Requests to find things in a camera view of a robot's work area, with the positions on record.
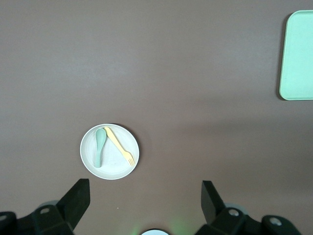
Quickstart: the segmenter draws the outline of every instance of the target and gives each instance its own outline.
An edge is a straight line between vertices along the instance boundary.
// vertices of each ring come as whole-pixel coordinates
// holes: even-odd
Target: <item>yellow fork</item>
[[[133,166],[135,165],[134,158],[132,157],[130,152],[127,152],[119,143],[117,140],[115,134],[112,132],[112,130],[108,127],[104,127],[104,129],[107,132],[107,136],[111,139],[111,141],[115,144],[115,146],[118,148],[118,150],[123,154],[126,161],[128,161],[129,165]]]

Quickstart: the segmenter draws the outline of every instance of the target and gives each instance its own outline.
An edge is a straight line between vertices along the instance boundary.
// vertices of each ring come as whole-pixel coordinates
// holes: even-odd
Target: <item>gray table surface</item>
[[[307,0],[0,1],[0,211],[90,179],[77,235],[192,235],[201,182],[313,234],[313,101],[278,95],[285,25]],[[103,180],[79,146],[118,123],[136,169]]]

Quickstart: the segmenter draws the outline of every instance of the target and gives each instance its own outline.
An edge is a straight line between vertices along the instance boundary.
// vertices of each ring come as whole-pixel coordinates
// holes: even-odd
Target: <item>teal spoon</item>
[[[99,168],[101,166],[100,154],[101,154],[101,150],[103,148],[104,142],[106,141],[106,138],[107,138],[107,133],[104,129],[100,128],[96,131],[97,154],[96,154],[96,161],[94,163],[94,166],[96,168]]]

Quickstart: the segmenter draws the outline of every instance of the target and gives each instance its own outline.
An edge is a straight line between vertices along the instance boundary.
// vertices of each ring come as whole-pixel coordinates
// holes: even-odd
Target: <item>white plate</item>
[[[142,235],[168,235],[168,234],[161,230],[153,229],[153,230],[144,232]]]
[[[122,153],[107,137],[101,152],[101,167],[94,167],[97,151],[96,131],[104,127],[109,127],[123,148],[131,153],[135,162],[134,166],[128,164]],[[80,156],[85,167],[95,176],[106,180],[117,180],[130,174],[136,167],[139,159],[139,147],[134,136],[125,128],[115,124],[101,124],[91,128],[84,135],[80,144]]]

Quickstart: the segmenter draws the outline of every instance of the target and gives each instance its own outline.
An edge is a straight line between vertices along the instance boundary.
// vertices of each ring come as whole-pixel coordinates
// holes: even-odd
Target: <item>rectangular tray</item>
[[[279,92],[286,100],[313,99],[313,10],[287,21]]]

